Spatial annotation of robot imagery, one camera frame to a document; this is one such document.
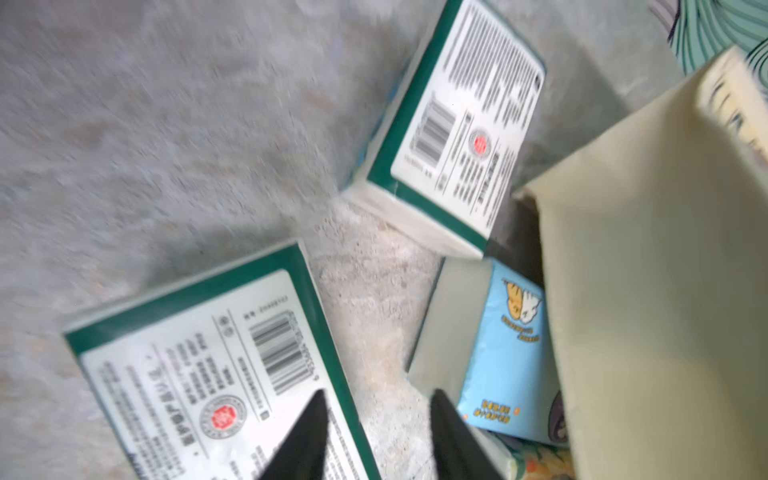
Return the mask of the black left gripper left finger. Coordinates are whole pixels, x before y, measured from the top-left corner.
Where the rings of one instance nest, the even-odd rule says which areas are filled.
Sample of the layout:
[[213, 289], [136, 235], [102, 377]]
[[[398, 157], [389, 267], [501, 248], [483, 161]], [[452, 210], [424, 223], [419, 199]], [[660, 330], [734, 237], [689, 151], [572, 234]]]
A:
[[261, 480], [320, 480], [324, 475], [328, 408], [317, 390], [262, 472]]

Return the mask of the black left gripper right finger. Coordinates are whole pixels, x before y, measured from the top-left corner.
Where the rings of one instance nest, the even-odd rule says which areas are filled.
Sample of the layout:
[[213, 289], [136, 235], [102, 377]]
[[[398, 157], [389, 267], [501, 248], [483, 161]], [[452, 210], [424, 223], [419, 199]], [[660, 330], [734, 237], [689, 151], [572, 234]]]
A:
[[430, 430], [438, 479], [502, 479], [441, 389], [430, 399]]

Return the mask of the floral canvas tote bag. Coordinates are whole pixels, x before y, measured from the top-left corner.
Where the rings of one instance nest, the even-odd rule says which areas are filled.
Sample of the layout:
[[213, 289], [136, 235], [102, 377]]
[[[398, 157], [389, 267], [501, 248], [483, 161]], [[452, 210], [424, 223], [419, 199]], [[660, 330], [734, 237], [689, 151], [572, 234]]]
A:
[[530, 181], [581, 479], [767, 475], [767, 107], [730, 48]]

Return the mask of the green tissue pack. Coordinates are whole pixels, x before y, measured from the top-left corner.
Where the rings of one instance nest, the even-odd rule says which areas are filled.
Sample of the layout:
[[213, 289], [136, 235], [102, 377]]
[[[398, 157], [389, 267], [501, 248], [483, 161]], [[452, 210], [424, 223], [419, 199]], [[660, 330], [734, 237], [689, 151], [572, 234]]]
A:
[[431, 21], [343, 195], [442, 256], [484, 255], [546, 79], [485, 1]]
[[303, 244], [99, 308], [64, 334], [141, 479], [255, 479], [317, 391], [327, 479], [376, 479]]

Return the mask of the blue dog tissue pack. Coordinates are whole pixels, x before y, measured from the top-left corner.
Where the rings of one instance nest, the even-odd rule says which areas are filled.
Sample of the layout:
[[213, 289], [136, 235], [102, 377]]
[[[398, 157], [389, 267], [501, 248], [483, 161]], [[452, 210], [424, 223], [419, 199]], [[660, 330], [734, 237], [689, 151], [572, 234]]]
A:
[[444, 260], [407, 376], [476, 428], [568, 444], [544, 291], [496, 259]]

